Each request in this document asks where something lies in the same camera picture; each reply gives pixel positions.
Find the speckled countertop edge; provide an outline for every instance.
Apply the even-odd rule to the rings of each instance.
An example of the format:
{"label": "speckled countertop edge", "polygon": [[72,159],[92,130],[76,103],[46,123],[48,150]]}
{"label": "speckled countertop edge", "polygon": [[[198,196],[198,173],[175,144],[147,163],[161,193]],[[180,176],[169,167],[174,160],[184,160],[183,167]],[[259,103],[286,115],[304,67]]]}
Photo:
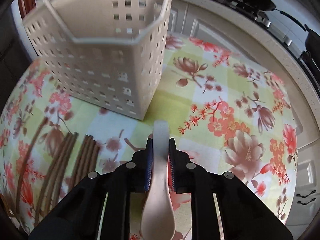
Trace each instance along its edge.
{"label": "speckled countertop edge", "polygon": [[182,1],[197,5],[221,16],[262,44],[288,71],[291,78],[300,88],[310,106],[311,111],[313,112],[317,125],[320,128],[320,99],[318,94],[300,65],[275,38],[257,24],[252,24],[252,21],[247,19],[245,16],[218,2],[212,0]]}

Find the pan handle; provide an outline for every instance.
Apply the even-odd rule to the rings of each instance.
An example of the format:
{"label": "pan handle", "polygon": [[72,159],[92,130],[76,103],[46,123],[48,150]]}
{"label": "pan handle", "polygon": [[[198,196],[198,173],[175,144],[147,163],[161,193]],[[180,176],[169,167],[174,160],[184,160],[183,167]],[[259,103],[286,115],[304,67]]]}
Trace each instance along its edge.
{"label": "pan handle", "polygon": [[282,15],[284,16],[287,16],[289,19],[291,19],[292,21],[294,21],[297,25],[299,25],[305,32],[307,31],[306,28],[294,17],[292,17],[290,14],[287,14],[286,12],[284,11],[280,11],[280,10],[277,10],[279,11]]}

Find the black handle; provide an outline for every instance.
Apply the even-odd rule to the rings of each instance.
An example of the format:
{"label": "black handle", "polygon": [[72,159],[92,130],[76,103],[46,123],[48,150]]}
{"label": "black handle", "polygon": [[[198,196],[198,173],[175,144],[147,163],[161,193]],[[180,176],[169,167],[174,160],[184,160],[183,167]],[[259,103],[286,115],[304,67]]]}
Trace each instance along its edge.
{"label": "black handle", "polygon": [[311,194],[316,193],[317,191],[314,189],[313,191],[311,191],[308,195],[305,196],[301,196],[300,194],[297,194],[296,197],[302,197],[302,198],[306,198],[309,197]]}
{"label": "black handle", "polygon": [[305,206],[305,205],[308,205],[310,202],[315,201],[315,200],[316,200],[316,198],[313,198],[307,203],[302,203],[301,201],[298,201],[297,203]]}
{"label": "black handle", "polygon": [[284,11],[280,11],[280,10],[277,10],[279,11],[282,15],[284,16],[287,16],[289,19],[291,19],[292,21],[294,21],[297,25],[299,25],[305,32],[307,31],[306,28],[294,17],[292,17],[290,14],[287,14],[286,12]]}

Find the cabinet handle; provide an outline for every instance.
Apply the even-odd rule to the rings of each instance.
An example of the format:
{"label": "cabinet handle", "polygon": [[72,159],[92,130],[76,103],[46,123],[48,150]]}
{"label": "cabinet handle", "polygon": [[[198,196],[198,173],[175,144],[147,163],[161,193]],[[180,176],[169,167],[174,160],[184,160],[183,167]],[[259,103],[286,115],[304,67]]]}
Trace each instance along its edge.
{"label": "cabinet handle", "polygon": [[307,203],[302,203],[301,201],[298,201],[297,203],[305,206],[305,205],[308,205],[310,202],[315,201],[315,200],[316,200],[316,198],[313,198]]}
{"label": "cabinet handle", "polygon": [[305,196],[301,196],[300,194],[297,194],[296,197],[302,197],[302,198],[306,198],[309,197],[311,194],[316,193],[316,190],[314,189],[313,191],[311,191],[311,193],[309,193],[308,195]]}

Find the tablecloth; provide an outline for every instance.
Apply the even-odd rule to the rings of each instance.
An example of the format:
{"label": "tablecloth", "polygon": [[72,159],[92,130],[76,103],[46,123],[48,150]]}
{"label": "tablecloth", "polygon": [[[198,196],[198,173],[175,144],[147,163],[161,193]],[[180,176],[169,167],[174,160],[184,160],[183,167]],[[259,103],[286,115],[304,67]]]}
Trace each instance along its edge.
{"label": "tablecloth", "polygon": [[[214,44],[169,33],[161,81],[143,121],[73,98],[56,85],[43,60],[37,59],[1,114],[0,192],[13,214],[22,162],[39,124],[49,118],[22,180],[17,218],[27,233],[34,228],[35,205],[52,155],[68,131],[79,136],[60,199],[68,192],[86,134],[101,145],[96,171],[102,174],[144,148],[157,119],[169,123],[177,148],[194,163],[217,174],[233,172],[285,223],[296,181],[296,125],[285,84],[267,69]],[[174,239],[191,239],[190,195],[175,194],[171,184],[169,188],[176,218]],[[144,199],[144,194],[131,198],[131,240],[141,238]]]}

